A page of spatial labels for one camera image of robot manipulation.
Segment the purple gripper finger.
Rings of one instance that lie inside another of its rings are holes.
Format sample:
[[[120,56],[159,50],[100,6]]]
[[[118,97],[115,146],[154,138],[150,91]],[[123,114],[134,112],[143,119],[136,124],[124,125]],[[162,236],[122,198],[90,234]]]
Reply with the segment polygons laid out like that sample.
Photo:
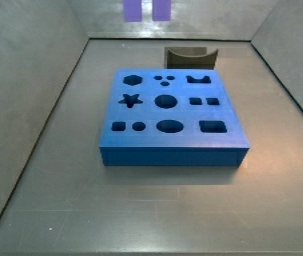
[[[142,0],[123,0],[126,22],[142,21]]]
[[[171,0],[152,0],[152,20],[171,20]]]

